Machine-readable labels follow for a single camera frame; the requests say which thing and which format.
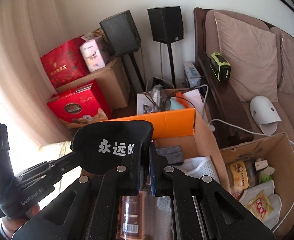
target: pillow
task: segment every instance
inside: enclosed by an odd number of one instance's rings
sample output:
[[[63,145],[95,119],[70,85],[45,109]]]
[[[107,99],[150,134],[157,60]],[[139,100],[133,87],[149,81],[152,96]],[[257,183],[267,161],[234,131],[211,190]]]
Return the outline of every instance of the pillow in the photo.
[[[281,39],[282,77],[278,90],[294,96],[294,41],[285,35]]]
[[[242,102],[277,97],[276,35],[215,12],[220,53],[231,65],[229,82]]]

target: black speaker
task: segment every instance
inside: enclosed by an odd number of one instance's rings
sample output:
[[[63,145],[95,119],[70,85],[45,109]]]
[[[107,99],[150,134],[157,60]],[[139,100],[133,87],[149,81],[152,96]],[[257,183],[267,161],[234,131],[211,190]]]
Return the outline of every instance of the black speaker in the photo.
[[[100,22],[100,26],[115,56],[139,50],[141,40],[129,10],[103,20]]]
[[[154,41],[170,44],[184,38],[180,6],[151,8],[148,16]]]

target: wooden armrest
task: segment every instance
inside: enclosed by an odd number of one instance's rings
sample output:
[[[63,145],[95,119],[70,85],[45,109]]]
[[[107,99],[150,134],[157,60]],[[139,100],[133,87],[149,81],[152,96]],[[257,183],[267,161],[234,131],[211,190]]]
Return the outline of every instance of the wooden armrest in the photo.
[[[221,119],[227,123],[252,131],[248,116],[243,108],[235,90],[228,81],[217,80],[210,67],[210,58],[200,55],[196,68],[202,75],[202,84],[209,86],[207,104],[212,119]],[[238,145],[254,139],[254,135],[238,128],[214,121],[215,137],[219,148]]]

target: white helmet-shaped object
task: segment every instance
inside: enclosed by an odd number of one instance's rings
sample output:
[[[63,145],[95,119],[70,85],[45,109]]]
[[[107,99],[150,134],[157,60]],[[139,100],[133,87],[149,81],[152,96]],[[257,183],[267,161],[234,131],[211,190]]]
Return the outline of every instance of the white helmet-shaped object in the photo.
[[[276,108],[267,97],[254,97],[250,104],[251,115],[262,132],[272,135],[277,129],[277,122],[281,122]]]

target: cap brim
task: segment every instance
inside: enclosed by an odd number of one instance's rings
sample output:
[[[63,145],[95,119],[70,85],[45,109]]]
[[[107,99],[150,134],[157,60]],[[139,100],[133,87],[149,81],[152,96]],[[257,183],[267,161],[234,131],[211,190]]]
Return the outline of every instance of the cap brim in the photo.
[[[271,122],[266,124],[260,124],[260,129],[266,135],[272,135],[276,132],[277,129],[277,122]]]

